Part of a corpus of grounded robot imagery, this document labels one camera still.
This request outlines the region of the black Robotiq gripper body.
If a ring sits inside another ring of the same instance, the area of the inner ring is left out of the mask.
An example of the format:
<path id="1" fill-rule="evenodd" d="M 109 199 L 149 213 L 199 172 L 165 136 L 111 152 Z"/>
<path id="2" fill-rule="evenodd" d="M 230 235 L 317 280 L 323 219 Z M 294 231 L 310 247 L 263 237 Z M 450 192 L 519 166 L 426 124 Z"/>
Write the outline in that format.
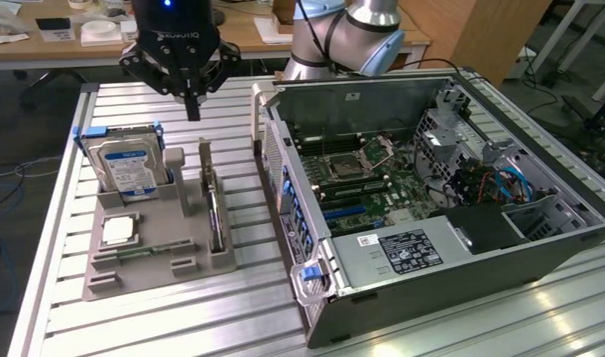
<path id="1" fill-rule="evenodd" d="M 135 42 L 154 63 L 167 62 L 167 48 L 177 67 L 193 85 L 193 43 L 221 40 L 210 1 L 133 1 Z"/>

